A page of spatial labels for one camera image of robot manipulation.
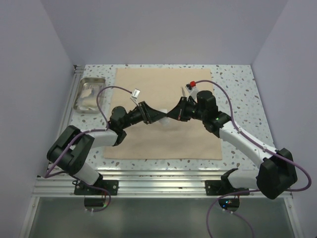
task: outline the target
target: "red object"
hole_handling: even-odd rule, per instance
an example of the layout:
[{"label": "red object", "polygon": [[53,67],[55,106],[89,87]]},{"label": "red object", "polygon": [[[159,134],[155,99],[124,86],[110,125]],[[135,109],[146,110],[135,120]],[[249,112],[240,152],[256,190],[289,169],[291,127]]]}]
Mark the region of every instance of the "red object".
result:
[{"label": "red object", "polygon": [[193,88],[193,87],[196,86],[196,83],[195,83],[195,81],[191,81],[191,82],[189,83],[189,85]]}]

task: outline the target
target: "white wall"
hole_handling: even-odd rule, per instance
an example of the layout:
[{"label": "white wall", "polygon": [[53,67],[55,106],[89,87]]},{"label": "white wall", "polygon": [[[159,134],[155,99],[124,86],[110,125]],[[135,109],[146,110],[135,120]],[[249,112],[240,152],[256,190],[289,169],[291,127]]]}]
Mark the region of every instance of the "white wall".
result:
[{"label": "white wall", "polygon": [[[316,0],[289,0],[252,65],[275,144],[288,148],[313,179],[308,191],[294,193],[307,238],[317,237],[316,11]],[[298,176],[294,187],[307,182]]]},{"label": "white wall", "polygon": [[69,90],[72,63],[39,0],[0,7],[0,234],[18,237]]},{"label": "white wall", "polygon": [[77,64],[250,64],[287,2],[41,1]]}]

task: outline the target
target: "beige mat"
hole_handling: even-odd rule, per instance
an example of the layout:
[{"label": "beige mat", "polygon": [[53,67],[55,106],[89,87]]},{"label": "beige mat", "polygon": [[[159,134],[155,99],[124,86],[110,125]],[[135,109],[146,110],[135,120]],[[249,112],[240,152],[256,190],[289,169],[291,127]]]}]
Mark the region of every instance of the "beige mat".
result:
[{"label": "beige mat", "polygon": [[[154,109],[170,111],[182,96],[181,86],[202,79],[211,80],[209,69],[120,68],[115,84],[130,91],[138,88],[141,90],[138,102],[145,101]],[[201,83],[198,89],[212,91],[212,84]],[[135,104],[128,93],[114,89],[111,110],[116,106],[129,111]],[[149,125],[141,122],[125,131],[127,136],[120,145],[105,148],[105,158],[222,159],[220,139],[207,132],[199,120],[181,122],[169,119],[167,126],[159,122]]]}]

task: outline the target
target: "metal tray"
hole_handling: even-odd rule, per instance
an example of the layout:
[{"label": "metal tray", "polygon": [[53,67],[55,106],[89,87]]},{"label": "metal tray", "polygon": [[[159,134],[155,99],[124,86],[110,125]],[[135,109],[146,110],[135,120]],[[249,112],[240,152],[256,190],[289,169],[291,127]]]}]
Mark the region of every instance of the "metal tray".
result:
[{"label": "metal tray", "polygon": [[[94,88],[94,90],[96,90],[97,88],[97,92],[95,92],[95,94],[97,94],[105,86],[105,83],[106,83],[106,80],[104,78],[94,78],[94,77],[82,78],[79,82],[79,85],[76,91],[76,97],[74,100],[73,109],[78,113],[92,113],[92,114],[99,113],[97,106],[95,107],[79,106],[78,102],[84,90],[92,88],[92,87]],[[99,105],[102,106],[102,104],[103,104],[103,93],[99,96]]]}]

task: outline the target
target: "metal frame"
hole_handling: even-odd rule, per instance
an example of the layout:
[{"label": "metal frame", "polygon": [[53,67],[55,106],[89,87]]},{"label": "metal frame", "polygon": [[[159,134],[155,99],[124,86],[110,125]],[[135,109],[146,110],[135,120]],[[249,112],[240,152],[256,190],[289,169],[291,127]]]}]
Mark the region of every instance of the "metal frame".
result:
[{"label": "metal frame", "polygon": [[[72,101],[76,88],[83,75],[84,66],[76,66],[67,104],[58,129],[57,136],[69,125],[72,116]],[[104,179],[119,180],[118,195],[124,198],[206,198],[205,180],[220,179],[226,171],[103,171],[98,170]],[[74,195],[74,179],[68,175],[59,175],[54,178],[38,178],[33,197],[24,220],[20,238],[29,237],[36,215],[40,197],[84,197]],[[245,198],[264,198],[261,193],[251,193]],[[297,214],[293,207],[292,194],[282,193],[291,225],[296,238],[304,237]]]}]

